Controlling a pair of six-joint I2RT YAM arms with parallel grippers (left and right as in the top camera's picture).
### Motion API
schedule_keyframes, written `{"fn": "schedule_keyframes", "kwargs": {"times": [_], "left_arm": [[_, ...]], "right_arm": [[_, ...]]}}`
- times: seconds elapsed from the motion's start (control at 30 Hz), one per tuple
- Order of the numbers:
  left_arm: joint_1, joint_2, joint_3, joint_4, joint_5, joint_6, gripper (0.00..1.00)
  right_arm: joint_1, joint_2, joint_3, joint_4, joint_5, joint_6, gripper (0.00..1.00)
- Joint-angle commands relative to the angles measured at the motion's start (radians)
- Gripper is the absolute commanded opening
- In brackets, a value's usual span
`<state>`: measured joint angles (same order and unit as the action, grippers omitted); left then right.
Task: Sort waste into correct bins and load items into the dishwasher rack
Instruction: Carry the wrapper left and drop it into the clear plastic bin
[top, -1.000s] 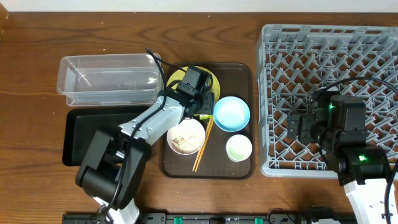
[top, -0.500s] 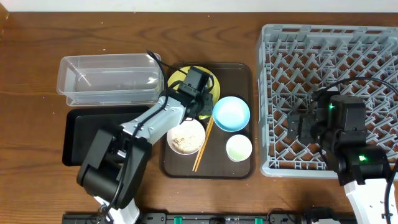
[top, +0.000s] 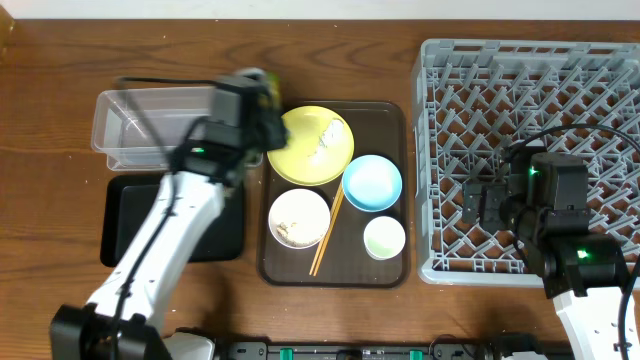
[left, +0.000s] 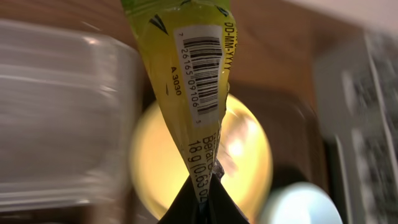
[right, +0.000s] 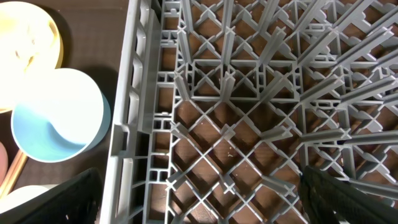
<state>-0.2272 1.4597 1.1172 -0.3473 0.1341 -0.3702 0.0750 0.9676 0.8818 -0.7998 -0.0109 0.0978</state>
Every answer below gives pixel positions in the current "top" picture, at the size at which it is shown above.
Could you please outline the yellow-labelled plastic wrapper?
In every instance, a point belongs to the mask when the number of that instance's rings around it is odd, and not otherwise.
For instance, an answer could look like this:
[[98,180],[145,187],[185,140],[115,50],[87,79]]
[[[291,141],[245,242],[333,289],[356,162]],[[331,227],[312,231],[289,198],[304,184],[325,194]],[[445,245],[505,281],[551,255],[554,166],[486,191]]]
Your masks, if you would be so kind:
[[267,72],[266,73],[266,83],[268,85],[269,92],[271,94],[271,98],[272,98],[273,103],[274,103],[274,107],[275,108],[281,108],[282,107],[282,100],[281,100],[279,77],[276,74],[272,73],[272,72]]

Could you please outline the blue bowl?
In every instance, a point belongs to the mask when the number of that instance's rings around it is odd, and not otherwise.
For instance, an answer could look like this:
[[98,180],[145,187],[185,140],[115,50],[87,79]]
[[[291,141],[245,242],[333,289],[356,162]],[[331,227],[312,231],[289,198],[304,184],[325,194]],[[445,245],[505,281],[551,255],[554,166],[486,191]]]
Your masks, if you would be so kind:
[[345,169],[341,184],[346,199],[364,212],[380,212],[400,198],[403,181],[398,167],[380,155],[363,155]]

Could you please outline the clear plastic wrapper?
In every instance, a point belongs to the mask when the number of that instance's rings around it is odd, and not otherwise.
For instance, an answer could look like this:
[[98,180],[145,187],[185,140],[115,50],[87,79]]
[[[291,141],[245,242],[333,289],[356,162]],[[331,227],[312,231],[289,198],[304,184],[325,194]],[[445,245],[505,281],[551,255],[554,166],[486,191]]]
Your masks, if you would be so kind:
[[329,123],[328,127],[319,137],[318,145],[312,155],[309,156],[309,160],[312,165],[317,165],[323,161],[326,151],[338,144],[343,138],[345,123],[343,120],[334,118]]

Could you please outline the white rice bowl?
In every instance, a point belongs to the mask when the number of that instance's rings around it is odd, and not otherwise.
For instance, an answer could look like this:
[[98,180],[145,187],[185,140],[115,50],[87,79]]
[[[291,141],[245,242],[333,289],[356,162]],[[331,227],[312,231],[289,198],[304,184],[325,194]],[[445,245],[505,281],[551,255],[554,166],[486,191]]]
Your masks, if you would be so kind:
[[268,212],[268,229],[281,245],[301,250],[318,244],[327,234],[331,215],[315,191],[292,189],[279,195]]

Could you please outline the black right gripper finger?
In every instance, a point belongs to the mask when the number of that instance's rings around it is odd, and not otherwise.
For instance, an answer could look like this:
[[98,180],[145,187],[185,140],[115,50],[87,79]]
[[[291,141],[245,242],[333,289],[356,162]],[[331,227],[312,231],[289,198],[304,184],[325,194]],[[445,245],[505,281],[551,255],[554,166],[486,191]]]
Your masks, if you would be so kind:
[[479,215],[482,200],[483,185],[479,182],[466,182],[463,184],[463,208],[462,221],[473,224]]
[[507,196],[507,186],[505,184],[493,183],[485,187],[484,205],[482,212],[483,225],[503,225],[501,218],[501,205]]

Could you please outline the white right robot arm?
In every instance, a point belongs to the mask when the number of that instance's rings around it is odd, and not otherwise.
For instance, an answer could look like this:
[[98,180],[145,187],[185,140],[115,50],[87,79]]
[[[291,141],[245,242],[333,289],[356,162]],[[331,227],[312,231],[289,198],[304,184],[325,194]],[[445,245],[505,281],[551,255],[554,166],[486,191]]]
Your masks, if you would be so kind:
[[526,267],[541,278],[575,358],[638,358],[635,276],[619,243],[589,228],[584,161],[534,147],[508,165],[503,180],[464,184],[463,221],[513,234]]

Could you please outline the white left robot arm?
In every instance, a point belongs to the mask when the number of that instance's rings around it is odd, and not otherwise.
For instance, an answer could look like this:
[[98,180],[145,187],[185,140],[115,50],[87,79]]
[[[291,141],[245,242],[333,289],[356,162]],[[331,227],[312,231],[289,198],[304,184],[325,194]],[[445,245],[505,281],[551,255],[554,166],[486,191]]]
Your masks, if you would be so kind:
[[134,98],[138,77],[115,87],[168,163],[150,212],[106,281],[83,307],[63,305],[49,327],[55,359],[212,359],[212,339],[161,336],[194,249],[258,154],[285,147],[279,86],[259,68],[208,81],[213,111],[192,121],[173,150]]

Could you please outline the small pale green cup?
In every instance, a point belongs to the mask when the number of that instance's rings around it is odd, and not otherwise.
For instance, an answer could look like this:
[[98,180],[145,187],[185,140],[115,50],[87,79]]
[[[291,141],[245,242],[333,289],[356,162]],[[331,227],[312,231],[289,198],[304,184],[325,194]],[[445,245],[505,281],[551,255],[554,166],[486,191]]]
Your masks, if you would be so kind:
[[369,256],[382,261],[401,253],[406,243],[406,234],[398,220],[389,216],[379,216],[366,225],[363,241]]

